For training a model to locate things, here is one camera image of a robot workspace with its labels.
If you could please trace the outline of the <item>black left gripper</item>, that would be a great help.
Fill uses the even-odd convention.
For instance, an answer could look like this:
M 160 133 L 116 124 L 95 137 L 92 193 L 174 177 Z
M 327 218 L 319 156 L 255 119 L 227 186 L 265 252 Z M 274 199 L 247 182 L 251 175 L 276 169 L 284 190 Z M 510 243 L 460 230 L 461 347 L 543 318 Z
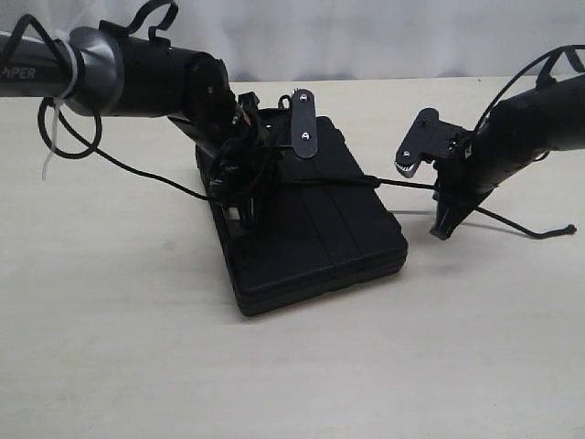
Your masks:
M 207 172 L 209 195 L 228 207 L 228 219 L 243 229 L 260 221 L 262 199 L 274 175 L 283 134 L 283 109 L 260 107 L 255 93 L 238 97 L 238 134 L 218 150 Z

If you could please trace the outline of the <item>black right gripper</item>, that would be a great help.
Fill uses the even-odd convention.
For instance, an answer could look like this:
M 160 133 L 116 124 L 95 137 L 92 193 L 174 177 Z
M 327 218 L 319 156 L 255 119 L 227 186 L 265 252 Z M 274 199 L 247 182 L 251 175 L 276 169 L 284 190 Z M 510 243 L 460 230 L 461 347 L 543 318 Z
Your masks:
M 503 141 L 492 132 L 457 134 L 449 142 L 449 155 L 434 167 L 436 211 L 430 234 L 448 240 L 503 182 Z

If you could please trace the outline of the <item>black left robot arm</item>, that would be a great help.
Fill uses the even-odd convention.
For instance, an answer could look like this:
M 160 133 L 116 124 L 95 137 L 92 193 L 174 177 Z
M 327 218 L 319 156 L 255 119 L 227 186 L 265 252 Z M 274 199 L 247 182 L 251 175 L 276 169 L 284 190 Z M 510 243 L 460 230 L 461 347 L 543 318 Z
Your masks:
M 103 117 L 166 118 L 207 157 L 211 202 L 235 209 L 242 227 L 260 220 L 273 174 L 273 144 L 260 100 L 236 95 L 224 62 L 168 41 L 133 37 L 110 22 L 53 39 L 31 15 L 1 37 L 1 95 L 63 102 Z

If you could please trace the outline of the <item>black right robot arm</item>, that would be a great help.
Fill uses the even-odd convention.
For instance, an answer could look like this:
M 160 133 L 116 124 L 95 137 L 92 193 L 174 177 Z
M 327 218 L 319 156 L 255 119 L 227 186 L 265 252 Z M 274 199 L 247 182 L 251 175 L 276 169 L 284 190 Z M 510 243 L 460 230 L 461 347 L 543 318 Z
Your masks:
M 552 80 L 499 102 L 479 131 L 438 161 L 431 235 L 455 229 L 508 178 L 552 151 L 584 147 L 584 76 Z

